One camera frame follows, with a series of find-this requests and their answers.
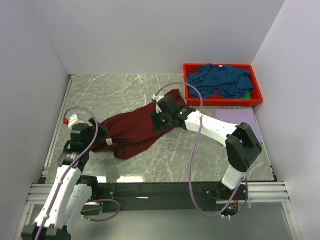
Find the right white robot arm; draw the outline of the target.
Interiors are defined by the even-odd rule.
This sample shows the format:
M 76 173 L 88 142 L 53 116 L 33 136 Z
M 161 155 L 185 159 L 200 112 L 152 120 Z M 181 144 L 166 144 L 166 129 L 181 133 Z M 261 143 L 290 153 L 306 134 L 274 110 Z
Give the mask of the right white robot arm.
M 198 132 L 226 148 L 229 167 L 221 180 L 219 193 L 226 200 L 232 199 L 240 180 L 263 151 L 251 126 L 245 122 L 239 125 L 223 122 L 189 106 L 181 108 L 169 95 L 154 95 L 152 101 L 156 105 L 151 113 L 155 132 L 181 128 Z

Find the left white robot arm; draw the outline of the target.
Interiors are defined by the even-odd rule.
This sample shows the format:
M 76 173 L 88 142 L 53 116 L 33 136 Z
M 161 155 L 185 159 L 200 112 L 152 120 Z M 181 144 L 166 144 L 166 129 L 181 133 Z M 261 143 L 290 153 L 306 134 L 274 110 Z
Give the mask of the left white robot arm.
M 100 195 L 96 177 L 83 176 L 91 148 L 109 133 L 94 116 L 87 123 L 74 114 L 64 118 L 71 129 L 70 140 L 59 156 L 53 186 L 33 224 L 23 227 L 23 240 L 70 240 L 75 222 L 87 201 Z

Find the dark red t-shirt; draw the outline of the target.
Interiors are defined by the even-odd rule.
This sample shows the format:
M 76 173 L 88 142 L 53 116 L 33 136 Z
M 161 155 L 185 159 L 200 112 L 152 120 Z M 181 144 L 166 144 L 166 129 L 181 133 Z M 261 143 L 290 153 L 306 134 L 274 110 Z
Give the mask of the dark red t-shirt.
M 160 137 L 173 130 L 171 127 L 155 132 L 151 117 L 151 112 L 155 110 L 156 104 L 152 102 L 106 119 L 101 124 L 107 127 L 109 134 L 95 144 L 91 151 L 112 151 L 117 159 L 128 160 L 148 150 Z

